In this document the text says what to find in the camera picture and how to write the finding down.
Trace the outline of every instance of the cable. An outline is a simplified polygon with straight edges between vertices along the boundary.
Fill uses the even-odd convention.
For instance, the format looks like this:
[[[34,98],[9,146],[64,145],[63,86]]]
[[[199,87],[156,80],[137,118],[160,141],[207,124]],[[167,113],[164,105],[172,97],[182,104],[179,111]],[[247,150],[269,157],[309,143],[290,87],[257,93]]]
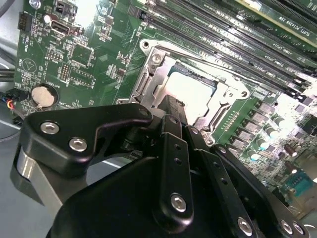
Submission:
[[[2,78],[0,77],[0,83],[13,83],[13,78]]]
[[[15,134],[0,139],[0,143],[16,138],[19,134],[20,134],[20,131],[18,130]]]
[[[2,17],[12,6],[15,0],[6,0],[6,2],[0,7],[0,17]]]

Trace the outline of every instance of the chip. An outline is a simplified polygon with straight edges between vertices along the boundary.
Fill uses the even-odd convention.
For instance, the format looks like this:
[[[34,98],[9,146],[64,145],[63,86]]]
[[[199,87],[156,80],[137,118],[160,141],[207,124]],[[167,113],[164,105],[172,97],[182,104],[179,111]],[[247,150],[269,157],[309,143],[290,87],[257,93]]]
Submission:
[[[302,105],[298,105],[295,109],[296,112],[302,113],[304,111],[305,107]]]
[[[297,139],[301,139],[301,138],[303,137],[303,135],[304,135],[304,134],[298,132],[298,133],[295,135],[295,137],[296,137]]]
[[[270,114],[275,111],[275,108],[266,103],[261,103],[258,109],[264,113]]]
[[[240,150],[243,149],[243,147],[245,146],[245,142],[242,140],[239,140],[238,138],[233,138],[232,139],[232,145]]]
[[[266,150],[269,152],[273,152],[276,148],[272,145],[270,145]]]
[[[248,133],[247,131],[243,130],[243,129],[238,129],[237,130],[237,135],[239,138],[249,141],[252,138],[252,135],[250,133]]]
[[[251,116],[251,119],[253,119],[253,120],[255,120],[255,121],[259,122],[259,123],[262,123],[262,122],[268,120],[267,117],[265,117],[265,116],[263,116],[262,114],[257,113],[257,112],[255,112],[255,113]]]

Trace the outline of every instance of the dimm slot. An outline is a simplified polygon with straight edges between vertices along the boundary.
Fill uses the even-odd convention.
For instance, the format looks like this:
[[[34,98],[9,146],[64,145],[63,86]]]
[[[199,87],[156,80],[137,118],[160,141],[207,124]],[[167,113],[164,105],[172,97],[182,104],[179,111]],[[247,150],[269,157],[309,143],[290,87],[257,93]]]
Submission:
[[[263,29],[257,30],[256,33],[251,33],[250,31],[246,29],[250,29],[252,32],[254,32],[254,27],[247,23],[242,22],[239,19],[236,18],[236,14],[233,14],[233,12],[228,11],[227,9],[224,9],[222,6],[214,3],[213,5],[207,5],[206,7],[201,6],[198,1],[194,0],[184,0],[183,2],[187,2],[189,5],[196,7],[200,11],[204,11],[208,15],[224,22],[225,24],[235,28],[236,30],[241,33],[241,37],[244,37],[245,41],[248,41],[250,44],[252,43],[254,46],[260,48],[264,51],[264,47],[262,45],[265,45],[266,47],[269,47],[272,51],[270,53],[267,51],[268,54],[274,55],[279,60],[284,60],[285,57],[287,57],[290,61],[287,61],[288,64],[290,64],[292,67],[299,67],[301,69],[305,67],[312,67],[317,68],[317,63],[314,63],[310,58],[306,57],[302,53],[298,52],[294,47],[290,45],[285,45],[283,41],[281,41],[278,37],[270,34],[269,32],[264,31]],[[232,20],[234,20],[235,24],[231,22],[230,20],[226,19],[230,17]]]
[[[315,22],[310,21],[306,17],[302,16],[301,14],[297,13],[293,9],[289,8],[288,6],[284,5],[283,3],[277,0],[262,0],[261,3],[266,4],[268,7],[271,7],[274,10],[282,12],[283,15],[285,15],[286,17],[294,21],[301,21],[302,22],[301,24],[302,25],[305,24],[306,27],[308,27],[309,25],[311,30],[314,30],[317,28],[317,24]]]
[[[310,8],[299,4],[294,0],[279,0],[284,5],[288,6],[289,8],[299,12],[301,15],[305,16],[312,22],[317,22],[317,14],[316,12],[312,11]]]
[[[151,16],[151,18],[152,18],[151,24],[154,27],[161,29],[162,32],[168,31],[169,34],[174,36],[176,39],[181,38],[182,41],[186,42],[188,45],[194,45],[198,49],[204,51],[205,53],[207,53],[215,58],[218,58],[219,60],[221,60],[225,64],[231,66],[235,72],[240,73],[248,78],[254,79],[257,82],[262,82],[262,80],[264,80],[264,81],[266,81],[266,83],[269,84],[269,86],[273,87],[274,89],[280,90],[282,92],[287,92],[288,87],[283,86],[283,85],[275,82],[271,78],[268,78],[266,76],[261,75],[260,73],[258,73],[257,71],[255,71],[252,68],[245,67],[245,66],[241,65],[239,62],[233,60],[232,58],[229,58],[229,57],[220,55],[219,53],[216,53],[217,52],[216,50],[212,51],[210,46],[206,46],[205,44],[202,44],[202,43],[198,42],[197,40],[186,36],[185,34],[180,32],[179,29],[174,27],[173,25],[171,25],[167,22],[164,22],[155,16]]]
[[[216,25],[217,27],[219,27],[220,29],[222,28],[223,31],[227,31],[228,34],[230,35],[235,35],[234,33],[232,32],[229,32],[228,29],[231,28],[230,25],[226,24],[224,25],[222,22],[220,23],[218,19],[215,19],[213,16],[211,16],[212,18],[208,17],[207,15],[204,15],[201,13],[201,11],[199,11],[199,9],[197,10],[197,7],[195,6],[191,6],[190,4],[188,3],[184,3],[185,1],[179,1],[179,0],[169,0],[170,2],[173,2],[174,4],[177,4],[181,7],[183,7],[184,9],[187,9],[189,11],[192,11],[194,14],[198,15],[198,16],[201,16],[202,18],[206,19],[208,22],[211,22],[213,23],[214,25]],[[273,59],[274,58],[274,61],[278,61],[278,62],[283,62],[283,65],[285,65],[285,68],[284,67],[281,67],[279,65],[279,67],[282,68],[282,70],[284,72],[286,72],[287,74],[290,74],[290,75],[294,75],[293,73],[291,73],[287,68],[290,67],[296,71],[303,71],[303,67],[300,65],[300,64],[294,64],[294,62],[289,62],[287,59],[285,59],[285,57],[283,56],[279,56],[277,55],[276,53],[272,52],[272,51],[269,51],[267,50],[265,47],[263,47],[262,45],[260,44],[257,44],[255,40],[253,39],[250,39],[250,37],[248,37],[247,35],[241,33],[241,32],[236,32],[236,35],[238,35],[239,37],[239,40],[244,40],[245,42],[249,43],[250,45],[258,48],[259,50],[263,51],[263,53],[265,54],[268,54],[270,56],[268,56],[270,59]],[[244,46],[242,46],[241,50],[243,51],[246,51],[246,48]],[[272,63],[272,61],[270,60],[266,60],[266,58],[262,58],[263,61],[265,62],[268,62],[269,64],[271,64],[272,66],[275,66],[276,67],[276,64]]]
[[[161,10],[158,7],[155,7],[155,10],[159,11],[161,14],[164,14],[164,15],[174,19],[175,21],[178,21],[181,24],[187,23],[188,19],[190,19],[184,15],[176,16],[175,13],[173,12],[173,9],[172,10],[169,9],[168,6],[161,6],[161,7],[164,7],[164,10]],[[207,34],[204,34],[204,36],[209,38],[210,34],[213,34],[213,33],[209,32]],[[272,74],[272,77],[280,78],[282,81],[285,81],[285,82],[292,82],[294,79],[294,77],[292,75],[290,75],[290,77],[288,77],[278,68],[276,68],[276,67],[272,68],[270,65],[266,64],[266,62],[263,62],[263,60],[256,59],[255,57],[252,56],[253,53],[245,54],[243,52],[243,50],[237,49],[237,47],[235,47],[234,45],[232,45],[230,43],[227,43],[226,46],[222,46],[222,47],[227,48],[227,49],[231,50],[232,52],[236,53],[237,55],[239,55],[240,60],[244,58],[243,59],[244,64],[247,64],[247,65],[252,66],[252,67],[256,66],[258,70],[264,69],[266,72],[270,72]]]

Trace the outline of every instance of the ram slot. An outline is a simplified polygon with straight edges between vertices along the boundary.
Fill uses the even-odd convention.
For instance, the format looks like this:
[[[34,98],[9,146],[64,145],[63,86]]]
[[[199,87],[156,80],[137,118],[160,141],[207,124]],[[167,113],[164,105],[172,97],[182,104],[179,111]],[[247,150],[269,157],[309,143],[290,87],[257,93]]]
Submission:
[[[174,9],[169,9],[169,6],[157,6],[154,8],[155,11],[158,11],[160,14],[167,16],[169,19],[173,19],[178,24],[182,25],[188,25],[189,28],[193,29],[193,31],[199,32],[204,37],[206,37],[208,40],[210,38],[214,38],[213,35],[219,36],[221,39],[220,34],[216,34],[215,31],[210,31],[205,25],[196,23],[193,25],[191,21],[191,18],[181,14],[181,13],[175,13]],[[255,57],[251,56],[252,53],[246,54],[242,50],[238,49],[234,45],[230,43],[222,44],[222,42],[209,42],[209,47],[213,46],[214,49],[221,50],[222,53],[227,54],[229,57],[233,57],[236,60],[238,60],[240,63],[244,64],[245,66],[248,66],[261,74],[264,73],[265,76],[280,80],[282,83],[286,82],[292,82],[293,77],[288,76],[284,74],[281,70],[277,68],[273,68],[272,66],[268,65],[265,62],[260,62],[260,60],[257,60]]]
[[[149,24],[151,24],[154,28],[161,30],[161,32],[163,34],[166,34],[167,36],[173,36],[175,39],[181,39],[183,42],[188,44],[188,46],[196,47],[198,52],[202,52],[203,54],[208,54],[209,56],[218,59],[220,61],[220,62],[217,62],[218,65],[222,64],[223,66],[224,64],[226,64],[230,66],[231,70],[237,73],[240,73],[244,75],[245,77],[253,79],[257,82],[265,81],[266,83],[270,85],[270,87],[280,90],[282,92],[287,92],[287,87],[277,83],[276,80],[271,79],[270,77],[267,77],[267,76],[263,76],[258,71],[242,65],[240,62],[238,62],[234,58],[227,57],[226,55],[221,55],[217,53],[216,49],[213,50],[209,45],[205,44],[204,42],[200,42],[199,40],[189,37],[188,35],[186,35],[186,33],[180,31],[179,28],[173,26],[172,24],[165,22],[162,19],[157,18],[155,16],[150,16],[150,19],[151,20]]]
[[[256,30],[250,23],[243,22],[238,19],[236,16],[237,14],[228,11],[216,3],[211,5],[202,0],[184,0],[182,2],[183,4],[186,2],[190,6],[195,7],[198,12],[203,11],[208,16],[216,18],[231,28],[236,29],[237,32],[235,35],[238,35],[245,41],[263,51],[266,49],[268,54],[272,54],[279,60],[283,59],[284,62],[287,62],[292,67],[300,67],[303,71],[305,71],[306,68],[317,68],[316,62],[297,51],[294,47],[285,44],[278,37],[264,31],[263,29]]]

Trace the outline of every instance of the bolt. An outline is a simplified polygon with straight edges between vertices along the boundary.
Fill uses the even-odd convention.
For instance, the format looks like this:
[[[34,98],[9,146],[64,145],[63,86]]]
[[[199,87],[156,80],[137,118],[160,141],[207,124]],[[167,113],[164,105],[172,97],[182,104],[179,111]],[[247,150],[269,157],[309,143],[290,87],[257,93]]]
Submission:
[[[161,63],[162,62],[162,57],[159,54],[154,54],[152,57],[152,61],[154,63]]]
[[[40,9],[40,7],[41,7],[41,1],[40,0],[29,0],[29,4],[35,10]]]
[[[69,147],[74,151],[83,152],[87,149],[87,143],[82,138],[72,138],[69,141]]]
[[[302,229],[296,222],[293,222],[293,226],[295,227],[295,229],[296,229],[301,235],[304,234],[303,229]]]
[[[245,219],[243,219],[242,217],[239,217],[238,218],[238,225],[244,234],[246,234],[249,237],[252,236],[252,228],[251,228],[250,224]]]
[[[187,205],[185,200],[178,194],[172,195],[170,198],[171,204],[173,208],[175,208],[178,212],[185,212]]]
[[[219,150],[222,152],[222,154],[227,153],[226,150],[225,150],[225,148],[223,148],[223,147],[221,147],[221,146],[219,146]]]
[[[283,229],[288,233],[288,234],[293,234],[293,230],[292,228],[289,226],[289,224],[287,224],[284,220],[281,221],[281,225],[283,227]]]
[[[54,135],[59,132],[59,126],[53,122],[42,123],[40,128],[42,132],[49,135]]]

